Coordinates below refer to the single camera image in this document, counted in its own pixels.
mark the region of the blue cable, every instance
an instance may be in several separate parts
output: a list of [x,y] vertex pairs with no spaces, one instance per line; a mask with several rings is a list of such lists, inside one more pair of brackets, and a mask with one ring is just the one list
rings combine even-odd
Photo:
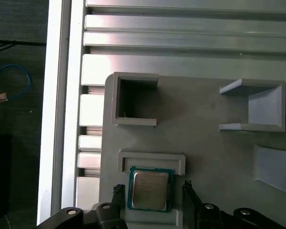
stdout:
[[24,72],[24,74],[26,75],[27,79],[28,79],[28,84],[27,84],[27,86],[25,87],[25,89],[22,92],[8,97],[8,100],[17,99],[17,98],[19,98],[20,96],[22,96],[24,93],[26,93],[29,90],[30,85],[31,85],[31,78],[30,78],[29,73],[21,65],[13,64],[13,63],[2,66],[0,68],[0,72],[2,70],[4,70],[5,68],[8,68],[8,67],[16,67],[16,68],[21,69]]

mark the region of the cpu processor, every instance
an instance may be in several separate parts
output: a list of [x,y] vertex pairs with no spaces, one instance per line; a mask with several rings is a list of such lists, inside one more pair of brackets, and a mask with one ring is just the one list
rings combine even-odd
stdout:
[[130,167],[128,209],[171,210],[173,169]]

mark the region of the gray plastic plate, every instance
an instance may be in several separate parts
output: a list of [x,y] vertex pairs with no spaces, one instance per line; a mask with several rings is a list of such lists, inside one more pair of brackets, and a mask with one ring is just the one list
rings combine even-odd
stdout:
[[230,80],[159,76],[157,90],[136,99],[137,115],[157,119],[157,126],[111,123],[113,75],[105,85],[100,202],[111,200],[112,188],[125,184],[117,172],[118,153],[184,154],[185,176],[175,176],[174,205],[180,207],[185,179],[203,202],[232,214],[253,208],[286,227],[286,192],[254,178],[254,145],[286,150],[286,133],[218,131],[220,123],[245,122],[248,100],[220,95]]

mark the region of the screw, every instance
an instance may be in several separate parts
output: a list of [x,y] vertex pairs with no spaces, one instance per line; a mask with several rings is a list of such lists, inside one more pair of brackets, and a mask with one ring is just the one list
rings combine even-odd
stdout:
[[245,210],[245,209],[241,210],[240,213],[242,213],[242,214],[245,215],[245,216],[250,215],[250,211]]
[[213,206],[212,204],[207,204],[207,205],[205,206],[205,208],[206,208],[206,209],[213,209],[214,206]]
[[76,213],[76,210],[70,210],[70,211],[68,211],[68,214],[69,215],[74,215]]

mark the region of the black object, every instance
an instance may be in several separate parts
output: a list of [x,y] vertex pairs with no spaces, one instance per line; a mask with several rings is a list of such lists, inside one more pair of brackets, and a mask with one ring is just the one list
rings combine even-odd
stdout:
[[0,135],[0,218],[9,207],[11,136]]
[[189,229],[286,229],[250,208],[236,209],[232,216],[202,203],[190,181],[182,186],[182,212]]
[[[111,203],[103,203],[87,214],[79,208],[64,208],[36,229],[127,229],[120,218],[124,207],[125,186],[117,185]],[[286,229],[250,208],[236,209],[232,216],[214,204],[203,203],[190,181],[182,186],[182,212],[189,229]]]
[[111,203],[83,214],[80,208],[64,208],[38,225],[36,229],[127,229],[120,210],[125,207],[125,185],[113,188]]

